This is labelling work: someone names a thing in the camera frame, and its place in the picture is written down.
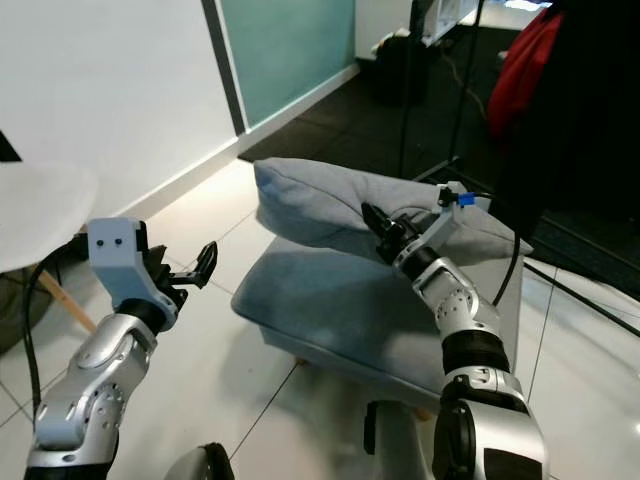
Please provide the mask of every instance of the gray cushioned stool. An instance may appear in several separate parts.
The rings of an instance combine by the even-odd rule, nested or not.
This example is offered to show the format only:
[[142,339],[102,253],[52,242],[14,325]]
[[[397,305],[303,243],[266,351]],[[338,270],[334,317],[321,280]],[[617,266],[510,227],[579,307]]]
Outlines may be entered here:
[[[508,264],[489,260],[462,270],[492,300]],[[512,368],[521,281],[522,258],[498,308]],[[267,344],[366,383],[384,398],[439,409],[444,373],[433,315],[389,267],[276,238],[232,307],[260,326]]]

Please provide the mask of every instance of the floor tile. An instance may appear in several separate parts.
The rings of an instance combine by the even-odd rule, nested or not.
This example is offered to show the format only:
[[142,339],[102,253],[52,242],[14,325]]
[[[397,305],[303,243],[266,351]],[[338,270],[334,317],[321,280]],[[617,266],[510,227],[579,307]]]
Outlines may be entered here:
[[275,235],[260,225],[252,213],[220,241],[218,266],[211,280],[229,292],[235,292],[274,238]]
[[[63,285],[95,323],[111,313],[109,294],[91,272],[88,262],[66,271]],[[51,304],[33,329],[41,385],[49,383],[66,368],[69,358],[87,336],[88,332],[64,308],[56,302]],[[22,342],[0,357],[0,382],[21,405],[31,399],[29,368]]]
[[[417,158],[421,151],[407,144],[407,163]],[[398,173],[398,148],[389,144],[372,142],[371,139],[344,133],[320,150],[315,160],[355,170],[394,176]]]
[[299,118],[333,130],[344,130],[361,117],[363,110],[371,104],[372,99],[367,93],[368,85],[356,76],[306,110]]
[[264,345],[230,298],[213,285],[194,290],[176,326],[158,337],[110,479],[164,478],[182,453],[213,441],[233,452],[291,371],[293,358]]
[[637,478],[638,372],[640,339],[554,289],[530,404],[555,477]]
[[7,394],[0,385],[0,425],[7,421],[14,413],[20,410],[20,406]]
[[269,157],[313,159],[318,150],[339,134],[340,130],[296,118],[242,153],[242,158],[251,161]]
[[369,479],[362,449],[367,394],[311,365],[297,367],[232,458],[236,478]]
[[253,166],[234,160],[147,220],[149,245],[186,266],[202,247],[218,240],[258,206]]
[[3,479],[24,477],[33,440],[31,432],[31,423],[22,414],[14,415],[0,428],[0,469]]
[[558,270],[556,279],[605,308],[613,308],[614,310],[640,317],[640,302],[637,302],[610,285],[594,282],[593,280],[562,269]]
[[[543,273],[555,274],[555,267],[527,259]],[[515,375],[520,380],[525,397],[529,396],[531,382],[538,361],[547,308],[551,301],[551,284],[525,268],[522,278],[520,302],[520,328],[518,331],[518,355]]]

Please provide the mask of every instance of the white chair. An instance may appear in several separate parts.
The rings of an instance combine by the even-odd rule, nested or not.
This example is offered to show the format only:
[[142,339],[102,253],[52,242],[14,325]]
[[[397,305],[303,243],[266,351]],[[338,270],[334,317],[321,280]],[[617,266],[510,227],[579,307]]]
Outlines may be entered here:
[[[89,217],[95,176],[66,164],[0,163],[0,273],[27,268],[67,243]],[[83,327],[95,324],[47,272],[40,283]]]

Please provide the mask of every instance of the white tile floor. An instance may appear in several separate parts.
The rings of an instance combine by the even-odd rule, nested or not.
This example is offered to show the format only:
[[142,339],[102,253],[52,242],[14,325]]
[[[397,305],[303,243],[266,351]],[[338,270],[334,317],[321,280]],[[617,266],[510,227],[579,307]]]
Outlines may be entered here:
[[[256,207],[251,166],[235,161],[147,222],[150,243],[169,246],[174,268],[192,264],[214,239],[220,263],[211,285],[193,291],[178,325],[159,337],[109,478],[163,478],[180,453],[207,441],[233,454],[240,480],[370,478],[372,460],[360,448],[369,393],[312,366],[294,368],[229,307],[231,292],[273,238],[255,221]],[[536,266],[640,325],[637,302]],[[64,280],[94,319],[109,312],[108,296],[85,265]],[[548,440],[553,476],[638,478],[640,340],[528,271],[523,282],[516,373]],[[46,388],[86,333],[54,306],[34,338]],[[21,478],[31,440],[29,396],[17,345],[0,358],[3,480]]]

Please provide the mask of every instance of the white baseboard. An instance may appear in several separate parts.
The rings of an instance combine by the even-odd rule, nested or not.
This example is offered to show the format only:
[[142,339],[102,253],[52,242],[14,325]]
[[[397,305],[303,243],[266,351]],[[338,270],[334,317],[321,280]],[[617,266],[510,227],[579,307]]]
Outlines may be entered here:
[[147,195],[116,212],[114,216],[127,216],[144,220],[155,215],[215,172],[228,165],[242,152],[282,128],[335,89],[351,80],[359,71],[359,67],[354,64],[338,72],[255,127],[248,129],[239,137],[232,138],[229,142],[174,175]]

